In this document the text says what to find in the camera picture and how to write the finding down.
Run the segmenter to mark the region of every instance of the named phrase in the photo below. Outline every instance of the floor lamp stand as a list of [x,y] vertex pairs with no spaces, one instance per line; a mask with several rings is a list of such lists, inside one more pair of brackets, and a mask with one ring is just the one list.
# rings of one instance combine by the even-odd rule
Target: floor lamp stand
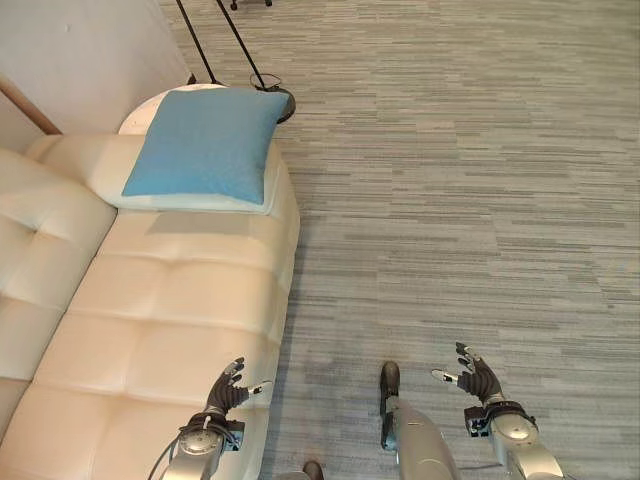
[[[196,32],[193,29],[193,25],[191,25],[191,21],[189,20],[189,16],[187,15],[187,12],[184,9],[184,6],[182,5],[182,0],[176,0],[176,3],[178,4],[178,8],[180,9],[180,13],[182,14],[182,18],[184,19],[184,22],[186,23],[187,28],[189,29],[189,33],[191,34],[191,38],[193,39],[193,43],[195,43],[196,48],[198,49],[198,53],[200,54],[200,58],[202,59],[202,63],[204,64],[205,68],[207,69],[207,73],[209,74],[209,78],[211,79],[211,83],[215,83],[215,84],[221,85],[221,83],[216,79],[215,75],[213,74],[213,71],[211,70],[211,67],[209,66],[209,62],[207,60],[206,55],[204,54],[204,51],[202,50],[202,46],[200,45],[200,41],[198,40]],[[231,17],[229,16],[229,13],[227,12],[227,9],[224,7],[224,4],[222,3],[222,0],[216,0],[216,3],[218,4],[218,7],[222,11],[222,14],[224,15],[224,18],[227,20],[227,23],[229,24],[229,27],[231,28],[231,31],[233,32],[234,36],[236,37],[236,40],[240,44],[240,48],[242,48],[242,51],[243,51],[245,57],[249,61],[249,64],[251,65],[251,69],[253,70],[256,78],[260,82],[260,85],[254,85],[256,90],[260,90],[262,92],[280,92],[280,93],[284,93],[284,94],[288,95],[289,99],[287,100],[287,105],[285,106],[284,111],[282,112],[282,115],[278,119],[278,123],[286,122],[287,120],[289,120],[289,118],[291,118],[291,116],[296,111],[296,99],[295,99],[295,97],[293,96],[293,94],[290,91],[280,87],[279,84],[275,84],[275,85],[271,85],[271,86],[267,86],[265,84],[264,79],[262,78],[262,75],[260,75],[260,72],[258,71],[258,67],[256,67],[256,64],[254,63],[253,59],[251,58],[251,55],[249,54],[249,50],[247,50],[247,47],[245,46],[244,42],[242,41],[242,38],[240,37],[240,33],[238,32],[238,29],[234,25],[233,20],[231,20]]]

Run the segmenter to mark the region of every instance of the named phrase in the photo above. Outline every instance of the sofa cushion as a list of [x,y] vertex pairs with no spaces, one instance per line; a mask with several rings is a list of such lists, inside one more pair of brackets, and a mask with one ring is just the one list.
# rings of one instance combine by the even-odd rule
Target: sofa cushion
[[270,214],[275,192],[288,182],[275,143],[269,147],[261,205],[218,194],[140,195],[123,197],[122,189],[136,163],[144,135],[64,135],[37,140],[26,155],[73,180],[119,208],[144,210],[240,211]]
[[123,195],[217,193],[261,205],[283,93],[171,91],[158,107]]
[[0,149],[0,389],[18,392],[15,380],[32,379],[115,213],[83,186]]
[[[243,384],[273,379],[297,222],[121,211],[14,415],[0,478],[146,478],[229,361],[246,357]],[[258,477],[270,396],[231,412],[245,443],[216,480]]]

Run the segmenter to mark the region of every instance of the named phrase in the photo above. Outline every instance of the sofa armrest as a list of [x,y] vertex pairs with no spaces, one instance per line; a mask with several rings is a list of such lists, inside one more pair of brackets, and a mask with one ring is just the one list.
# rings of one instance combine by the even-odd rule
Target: sofa armrest
[[219,194],[122,196],[144,138],[143,135],[48,136],[37,140],[26,155],[86,185],[104,201],[121,209],[229,211],[278,217],[284,215],[280,210],[288,204],[295,205],[287,168],[274,142],[267,158],[262,205]]

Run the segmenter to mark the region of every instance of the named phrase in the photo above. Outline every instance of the black cable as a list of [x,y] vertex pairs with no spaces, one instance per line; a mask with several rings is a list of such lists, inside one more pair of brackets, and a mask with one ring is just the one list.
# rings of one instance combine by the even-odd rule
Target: black cable
[[458,470],[484,470],[485,468],[497,468],[501,466],[501,463],[490,463],[489,465],[480,465],[478,467],[461,467],[458,468]]
[[153,480],[153,476],[156,473],[156,470],[158,469],[158,466],[160,465],[160,462],[162,462],[162,459],[165,457],[165,455],[167,454],[167,452],[169,452],[172,448],[175,447],[175,444],[178,442],[178,437],[174,438],[171,443],[169,443],[169,445],[167,445],[167,448],[165,448],[162,453],[160,454],[160,456],[158,457],[158,459],[156,460],[156,463],[153,465],[153,468],[151,469],[151,473],[149,473],[149,476],[147,477],[147,480]]
[[198,40],[198,37],[196,36],[196,32],[194,31],[193,26],[191,25],[191,21],[189,20],[189,16],[187,15],[187,12],[184,9],[184,6],[182,5],[182,1],[181,0],[176,0],[176,3],[178,4],[178,8],[180,9],[180,13],[182,14],[182,18],[184,19],[184,23],[187,24],[187,28],[189,29],[189,33],[191,34],[191,38],[193,39],[193,43],[196,44],[196,48],[198,49],[198,53],[200,54],[200,58],[202,59],[202,63],[204,63],[204,66],[207,69],[207,73],[209,73],[209,78],[211,79],[211,83],[219,83],[216,80],[216,77],[213,75],[213,72],[211,71],[211,67],[209,66],[209,62],[207,61],[207,57],[205,57],[204,52],[202,51],[202,47],[200,46],[200,41]]
[[[272,89],[278,87],[282,83],[282,79],[279,76],[274,75],[273,73],[263,73],[260,76],[263,79],[262,85],[258,85],[258,84],[255,83],[254,80],[256,78],[258,78],[258,77],[256,77],[255,73],[252,73],[251,76],[249,77],[249,83],[251,84],[251,86],[253,88],[255,88],[255,89],[258,89],[258,90],[262,90],[263,88],[266,89],[266,90],[272,90]],[[269,84],[268,87],[265,86],[265,83],[264,83],[264,79],[267,78],[267,77],[274,79],[274,82]]]

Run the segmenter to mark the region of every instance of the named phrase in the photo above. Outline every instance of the black metal pole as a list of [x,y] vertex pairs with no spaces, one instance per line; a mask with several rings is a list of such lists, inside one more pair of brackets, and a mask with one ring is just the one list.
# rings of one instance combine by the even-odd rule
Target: black metal pole
[[189,29],[189,33],[191,34],[191,38],[193,39],[193,42],[196,44],[196,48],[198,49],[198,53],[200,54],[200,58],[202,59],[202,63],[204,63],[204,66],[207,69],[207,72],[209,73],[209,78],[211,78],[211,83],[219,83],[216,80],[216,77],[213,75],[213,72],[211,71],[211,67],[209,66],[209,62],[207,61],[207,57],[204,56],[204,52],[202,51],[202,47],[200,46],[200,42],[198,41],[198,37],[196,37],[196,32],[193,30],[193,26],[191,25],[191,21],[189,20],[189,16],[187,15],[187,12],[185,11],[184,6],[182,5],[182,1],[181,0],[176,0],[176,3],[178,4],[178,8],[180,9],[180,13],[182,14],[182,18],[184,19],[184,23],[187,24],[187,28]]
[[249,54],[249,50],[247,50],[247,47],[244,46],[244,42],[242,41],[242,38],[240,38],[240,34],[238,33],[238,30],[236,29],[236,26],[233,24],[233,21],[231,20],[231,17],[227,13],[227,9],[224,8],[224,4],[222,3],[222,0],[216,0],[216,2],[218,3],[218,6],[220,7],[220,10],[222,10],[224,18],[227,19],[227,23],[231,27],[231,30],[233,31],[233,34],[236,36],[236,40],[238,40],[238,43],[240,44],[240,47],[242,47],[242,51],[244,52],[245,57],[247,57],[247,60],[249,60],[249,63],[251,64],[251,68],[253,68],[253,72],[256,74],[256,77],[258,77],[258,80],[260,80],[260,85],[262,85],[262,88],[266,90],[267,86],[264,84],[264,80],[262,80],[262,76],[260,75],[260,72],[258,71],[258,67],[256,67],[255,63],[253,63],[253,59],[251,58],[251,55]]

